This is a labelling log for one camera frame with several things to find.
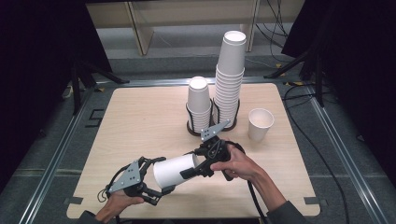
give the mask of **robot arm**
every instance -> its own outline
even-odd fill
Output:
[[[112,192],[123,189],[125,194],[130,197],[141,197],[146,203],[157,205],[161,197],[172,192],[176,186],[164,188],[159,192],[149,189],[143,180],[151,164],[164,160],[166,160],[165,157],[153,160],[141,157],[138,161],[133,161],[129,166],[122,167],[106,187],[107,198],[110,197]],[[114,182],[115,177],[122,171],[122,176]]]
[[[205,156],[205,161],[201,162],[195,168],[191,167],[190,169],[180,171],[180,175],[183,179],[189,179],[198,175],[202,175],[203,177],[212,176],[214,172],[210,169],[211,164],[218,161],[228,161],[231,158],[227,149],[227,144],[233,144],[244,152],[238,144],[224,141],[217,137],[217,134],[221,132],[229,122],[230,121],[227,120],[209,127],[208,129],[202,130],[201,139],[203,143],[199,148],[196,148],[194,151],[187,154],[193,153],[197,156]],[[157,205],[161,197],[171,193],[175,189],[176,185],[163,188],[162,191],[159,192],[154,189],[149,189],[143,180],[147,173],[147,169],[151,164],[165,160],[165,157],[153,160],[141,157],[138,161],[133,161],[130,165],[122,167],[106,187],[107,198],[110,197],[112,192],[123,189],[125,194],[130,197],[142,197],[145,202]],[[117,175],[122,171],[122,176],[114,182]],[[225,174],[225,172],[223,172],[223,174],[228,181],[233,180],[230,176]]]

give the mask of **white cup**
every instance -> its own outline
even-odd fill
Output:
[[[260,142],[274,124],[273,114],[262,108],[252,109],[248,113],[249,138],[255,142]]]
[[[227,75],[237,75],[245,67],[245,44],[247,37],[239,31],[229,31],[224,34],[221,44],[218,69]]]
[[[153,167],[155,181],[161,189],[179,185],[187,181],[181,176],[180,172],[195,168],[198,164],[195,154],[187,154],[166,161],[157,161]]]
[[[190,111],[195,113],[203,113],[210,108],[209,88],[204,77],[191,79],[187,105]]]

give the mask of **sleeve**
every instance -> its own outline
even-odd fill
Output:
[[[306,224],[309,223],[294,205],[287,201],[275,211],[267,213],[273,224]]]
[[[103,224],[103,223],[95,219],[94,213],[85,211],[79,217],[77,224]]]

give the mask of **human arm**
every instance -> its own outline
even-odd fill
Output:
[[[307,223],[294,205],[286,201],[264,169],[235,146],[229,144],[227,149],[231,155],[230,160],[212,164],[210,168],[213,171],[224,170],[230,177],[240,177],[250,181],[262,196],[268,208],[267,215],[273,223]]]
[[[129,197],[125,194],[125,192],[121,189],[115,191],[108,198],[105,206],[93,216],[92,213],[85,211],[78,220],[79,223],[108,223],[111,218],[119,215],[125,208],[132,204],[143,203],[143,198],[140,197]]]

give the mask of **stack of paper cups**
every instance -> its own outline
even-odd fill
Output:
[[[229,119],[231,122],[225,128],[233,126],[238,111],[239,92],[245,72],[246,41],[244,33],[229,31],[225,33],[221,45],[216,67],[213,120],[215,123],[221,123]]]
[[[195,133],[209,127],[212,102],[209,88],[204,77],[193,77],[189,85],[187,102],[189,128]]]

